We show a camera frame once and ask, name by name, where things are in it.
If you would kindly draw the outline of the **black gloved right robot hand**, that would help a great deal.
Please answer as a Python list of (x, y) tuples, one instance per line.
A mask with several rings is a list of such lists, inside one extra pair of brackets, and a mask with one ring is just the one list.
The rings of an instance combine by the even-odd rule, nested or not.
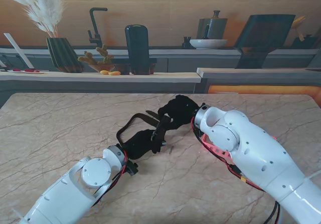
[(199, 106), (185, 95), (176, 95), (166, 105), (161, 107), (157, 113), (160, 119), (167, 114), (172, 122), (164, 124), (164, 130), (176, 130), (182, 125), (189, 124)]

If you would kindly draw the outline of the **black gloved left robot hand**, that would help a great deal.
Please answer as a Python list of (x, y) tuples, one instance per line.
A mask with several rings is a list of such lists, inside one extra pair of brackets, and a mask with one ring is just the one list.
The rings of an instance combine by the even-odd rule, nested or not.
[(165, 134), (166, 131), (163, 129), (158, 130), (156, 134), (154, 130), (150, 129), (139, 131), (126, 141), (122, 147), (131, 160), (139, 159), (149, 151), (156, 154), (161, 151), (165, 141)]

